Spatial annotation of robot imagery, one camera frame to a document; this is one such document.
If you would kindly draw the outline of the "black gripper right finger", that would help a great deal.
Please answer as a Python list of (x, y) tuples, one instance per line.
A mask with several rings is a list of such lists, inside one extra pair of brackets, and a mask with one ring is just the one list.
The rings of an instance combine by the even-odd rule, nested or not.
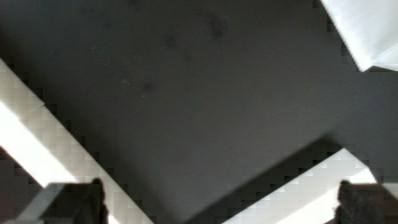
[(398, 198), (380, 184), (343, 181), (336, 224), (398, 224)]

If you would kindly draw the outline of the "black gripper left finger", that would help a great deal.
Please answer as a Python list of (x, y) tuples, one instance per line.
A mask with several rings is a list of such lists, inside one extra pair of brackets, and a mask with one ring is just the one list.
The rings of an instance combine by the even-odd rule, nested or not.
[(51, 183), (17, 215), (16, 224), (108, 224), (101, 180)]

